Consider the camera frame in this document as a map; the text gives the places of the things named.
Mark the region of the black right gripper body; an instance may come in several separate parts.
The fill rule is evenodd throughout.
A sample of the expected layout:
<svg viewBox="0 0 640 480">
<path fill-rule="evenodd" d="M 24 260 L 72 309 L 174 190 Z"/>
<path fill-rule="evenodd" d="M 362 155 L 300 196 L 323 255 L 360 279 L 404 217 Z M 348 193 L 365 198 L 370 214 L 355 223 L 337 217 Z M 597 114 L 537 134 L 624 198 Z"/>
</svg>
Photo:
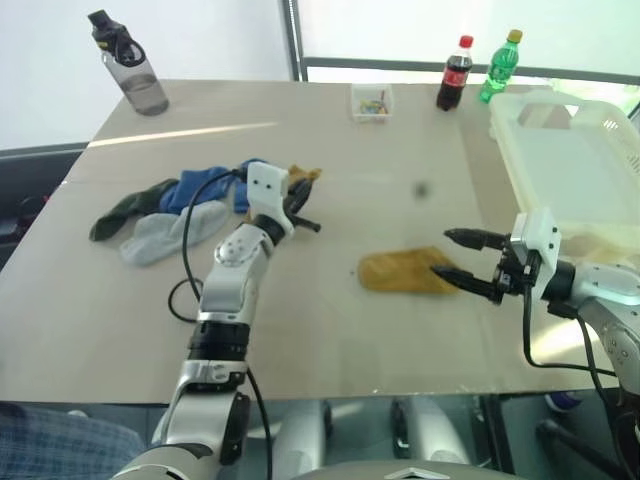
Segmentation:
<svg viewBox="0 0 640 480">
<path fill-rule="evenodd" d="M 527 287 L 524 266 L 514 252 L 509 237 L 502 241 L 501 255 L 492 277 L 492 302 L 500 305 L 505 295 L 523 296 Z"/>
</svg>

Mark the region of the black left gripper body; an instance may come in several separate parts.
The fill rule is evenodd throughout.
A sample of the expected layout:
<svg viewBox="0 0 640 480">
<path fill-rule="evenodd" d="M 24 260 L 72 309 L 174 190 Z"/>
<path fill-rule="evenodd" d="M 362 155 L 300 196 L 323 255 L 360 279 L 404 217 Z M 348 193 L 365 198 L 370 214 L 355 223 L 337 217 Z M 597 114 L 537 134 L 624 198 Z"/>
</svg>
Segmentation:
<svg viewBox="0 0 640 480">
<path fill-rule="evenodd" d="M 286 216 L 292 220 L 304 205 L 304 186 L 292 185 L 287 190 L 283 201 L 283 209 Z"/>
</svg>

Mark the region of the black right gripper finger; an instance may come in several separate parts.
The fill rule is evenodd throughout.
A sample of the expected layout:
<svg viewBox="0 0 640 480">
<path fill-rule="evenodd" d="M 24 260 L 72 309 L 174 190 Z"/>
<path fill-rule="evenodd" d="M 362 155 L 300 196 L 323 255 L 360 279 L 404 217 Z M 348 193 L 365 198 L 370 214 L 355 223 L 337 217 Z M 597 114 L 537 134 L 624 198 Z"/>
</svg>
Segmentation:
<svg viewBox="0 0 640 480">
<path fill-rule="evenodd" d="M 502 294 L 494 283 L 476 278 L 468 271 L 444 265 L 432 266 L 431 270 L 439 278 L 461 290 L 484 297 L 494 304 L 502 302 Z"/>
<path fill-rule="evenodd" d="M 509 236 L 482 229 L 451 228 L 443 234 L 454 243 L 465 248 L 482 250 L 484 248 L 503 251 L 509 245 Z"/>
</svg>

